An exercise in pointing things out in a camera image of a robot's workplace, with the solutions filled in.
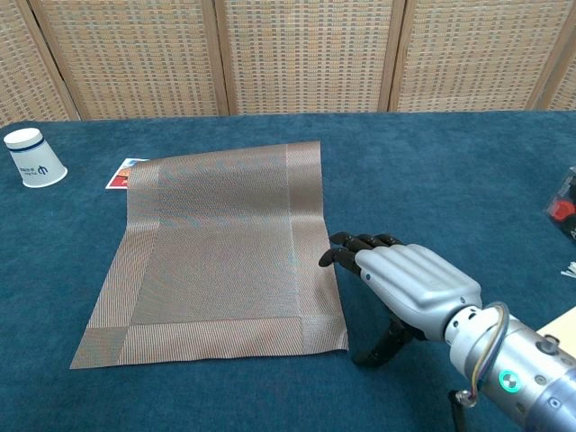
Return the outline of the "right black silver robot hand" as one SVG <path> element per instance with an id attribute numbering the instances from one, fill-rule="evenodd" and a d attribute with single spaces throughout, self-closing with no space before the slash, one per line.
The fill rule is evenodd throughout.
<path id="1" fill-rule="evenodd" d="M 478 282 L 432 250 L 390 234 L 329 237 L 335 246 L 319 266 L 339 264 L 358 276 L 387 308 L 389 327 L 377 344 L 353 357 L 355 365 L 388 363 L 411 340 L 443 341 L 460 310 L 482 306 Z"/>

